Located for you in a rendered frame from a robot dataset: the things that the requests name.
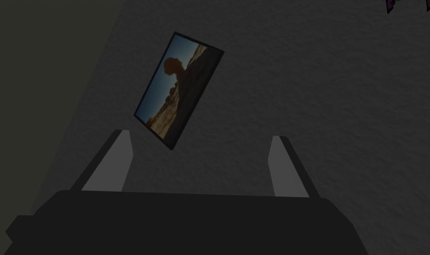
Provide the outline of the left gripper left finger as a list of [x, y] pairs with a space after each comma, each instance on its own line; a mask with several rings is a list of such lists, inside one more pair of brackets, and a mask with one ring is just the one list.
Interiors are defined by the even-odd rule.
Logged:
[[132, 160], [131, 133], [114, 130], [70, 190], [121, 192]]

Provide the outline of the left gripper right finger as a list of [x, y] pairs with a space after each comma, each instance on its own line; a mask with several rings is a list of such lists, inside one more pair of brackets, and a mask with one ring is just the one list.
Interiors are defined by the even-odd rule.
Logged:
[[276, 197], [320, 198], [308, 172], [286, 136], [273, 136], [268, 166]]

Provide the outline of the framed desert landscape picture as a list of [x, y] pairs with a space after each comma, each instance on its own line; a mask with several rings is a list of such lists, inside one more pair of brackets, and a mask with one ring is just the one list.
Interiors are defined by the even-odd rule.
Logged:
[[174, 32], [134, 116], [173, 150], [224, 51]]

